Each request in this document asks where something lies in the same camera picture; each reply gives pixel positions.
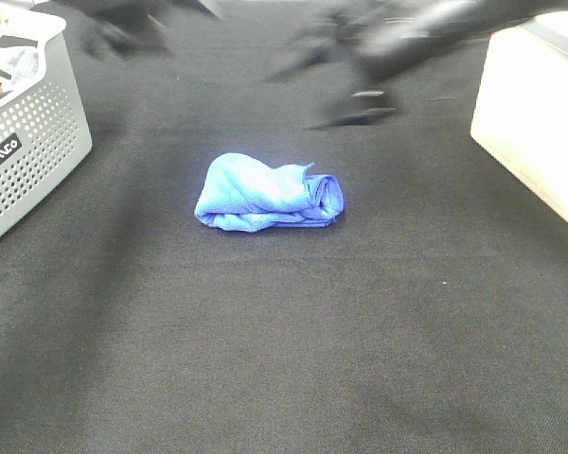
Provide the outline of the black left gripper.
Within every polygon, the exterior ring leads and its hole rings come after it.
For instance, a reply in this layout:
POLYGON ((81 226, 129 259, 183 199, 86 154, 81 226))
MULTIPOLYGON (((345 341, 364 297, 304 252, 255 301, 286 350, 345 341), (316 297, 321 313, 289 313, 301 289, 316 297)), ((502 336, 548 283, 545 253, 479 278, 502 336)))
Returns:
POLYGON ((97 60, 108 52, 122 59, 170 53, 164 33, 151 22, 114 25, 99 21, 83 36, 82 50, 97 60))

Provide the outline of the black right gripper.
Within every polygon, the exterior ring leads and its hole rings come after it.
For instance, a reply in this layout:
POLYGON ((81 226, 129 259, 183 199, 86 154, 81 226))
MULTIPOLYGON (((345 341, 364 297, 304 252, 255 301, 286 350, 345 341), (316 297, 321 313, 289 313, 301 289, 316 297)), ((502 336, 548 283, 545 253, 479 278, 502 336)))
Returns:
POLYGON ((314 127, 367 126, 399 112, 391 79, 430 58, 435 49, 435 13, 374 11, 352 16, 329 11, 312 19, 275 57, 270 82, 292 79, 320 64, 346 60, 351 86, 322 110, 314 127))

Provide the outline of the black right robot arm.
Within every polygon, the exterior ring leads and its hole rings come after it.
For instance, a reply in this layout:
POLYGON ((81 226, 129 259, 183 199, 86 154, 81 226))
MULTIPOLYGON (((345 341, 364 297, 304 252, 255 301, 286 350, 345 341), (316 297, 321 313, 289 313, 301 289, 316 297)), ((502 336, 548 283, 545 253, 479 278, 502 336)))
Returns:
POLYGON ((371 125, 399 104, 387 83, 457 47, 533 18, 568 11, 568 1, 346 1, 312 14, 275 58, 270 81, 348 59, 358 82, 329 104, 317 129, 371 125))

